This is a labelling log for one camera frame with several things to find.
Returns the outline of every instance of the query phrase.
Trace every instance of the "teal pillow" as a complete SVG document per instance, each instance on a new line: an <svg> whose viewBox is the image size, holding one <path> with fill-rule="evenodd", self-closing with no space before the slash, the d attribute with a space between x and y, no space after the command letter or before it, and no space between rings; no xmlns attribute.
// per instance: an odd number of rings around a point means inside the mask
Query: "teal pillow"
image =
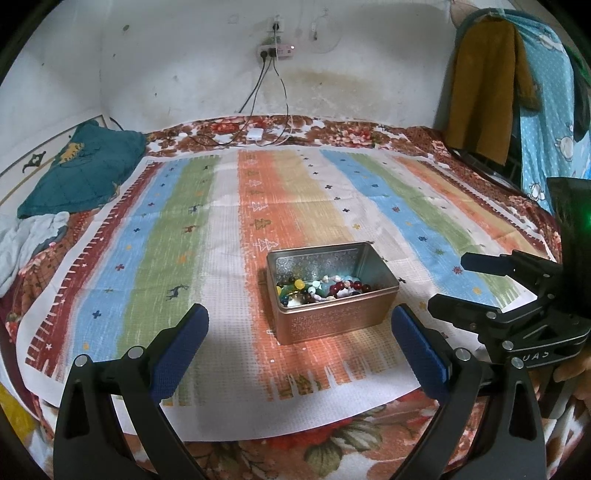
<svg viewBox="0 0 591 480"><path fill-rule="evenodd" d="M109 130L96 120L78 125L18 208L18 217L75 213L108 203L144 156L145 145L139 132Z"/></svg>

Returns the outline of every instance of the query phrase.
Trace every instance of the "power outlet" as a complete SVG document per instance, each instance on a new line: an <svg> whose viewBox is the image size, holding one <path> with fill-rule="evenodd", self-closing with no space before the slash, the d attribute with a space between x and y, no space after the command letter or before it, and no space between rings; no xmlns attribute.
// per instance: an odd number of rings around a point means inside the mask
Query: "power outlet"
<svg viewBox="0 0 591 480"><path fill-rule="evenodd" d="M259 45L256 56L257 58L261 58L262 51L269 51L270 48L275 48L275 45ZM278 43L277 44L277 57L280 59L284 59L286 57L292 57L295 53L295 46L289 45L288 43Z"/></svg>
<svg viewBox="0 0 591 480"><path fill-rule="evenodd" d="M281 15L275 15L274 17L270 17L267 22L267 31L273 32L273 25L275 23L279 24L279 28L275 30L277 33L285 31L285 19Z"/></svg>

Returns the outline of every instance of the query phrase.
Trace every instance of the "striped blanket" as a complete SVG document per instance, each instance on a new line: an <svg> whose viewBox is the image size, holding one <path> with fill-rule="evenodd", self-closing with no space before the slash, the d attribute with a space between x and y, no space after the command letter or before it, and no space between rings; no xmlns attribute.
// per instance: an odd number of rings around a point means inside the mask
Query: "striped blanket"
<svg viewBox="0 0 591 480"><path fill-rule="evenodd" d="M417 386L388 322L279 345L264 277L268 251L370 241L401 282L397 303L453 346L472 349L475 335L430 317L432 295L507 308L532 297L511 279L464 271L462 254L550 255L516 211L432 158L401 153L280 147L145 159L121 192L23 318L19 365L26 386L58 405L76 355L117 358L201 303L210 333L163 402L183 440L314 428ZM133 433L120 401L116 408Z"/></svg>

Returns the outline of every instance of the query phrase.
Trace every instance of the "bed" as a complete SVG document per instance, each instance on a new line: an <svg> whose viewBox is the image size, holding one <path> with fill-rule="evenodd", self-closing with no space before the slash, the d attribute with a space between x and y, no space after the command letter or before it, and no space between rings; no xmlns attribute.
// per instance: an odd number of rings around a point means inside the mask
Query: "bed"
<svg viewBox="0 0 591 480"><path fill-rule="evenodd" d="M45 272L39 287L12 290L9 329L24 384L42 399L51 430L77 354L98 361L146 345L198 301L209 310L210 334L163 409L211 478L389 478L436 403L416 390L387 323L279 345L262 275L267 252L370 241L401 283L397 303L452 345L476 350L474 335L428 315L428 298L445 292L506 308L528 301L511 280L463 271L459 256L520 249L559 260L553 218L474 173L427 128L294 116L289 136L265 147L285 121L271 116L251 120L269 132L259 146L239 137L240 148L207 147L196 136L223 142L244 120L150 134L121 194L80 215L59 261L48 255L23 274L21 285L30 285L35 269ZM483 406L451 464L466 454ZM132 451L149 468L118 408ZM573 400L559 422L546 422L549 474L588 418Z"/></svg>

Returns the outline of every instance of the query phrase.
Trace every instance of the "yellow fabric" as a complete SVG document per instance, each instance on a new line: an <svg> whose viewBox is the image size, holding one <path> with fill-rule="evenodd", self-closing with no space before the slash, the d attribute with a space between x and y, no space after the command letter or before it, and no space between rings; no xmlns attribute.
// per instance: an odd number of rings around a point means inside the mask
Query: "yellow fabric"
<svg viewBox="0 0 591 480"><path fill-rule="evenodd" d="M4 409L4 413L18 438L26 445L37 426L37 421L21 407L20 403L8 393L2 384L0 384L0 406Z"/></svg>
<svg viewBox="0 0 591 480"><path fill-rule="evenodd" d="M487 17L467 31L457 51L446 144L504 165L515 90L521 105L540 108L515 25Z"/></svg>

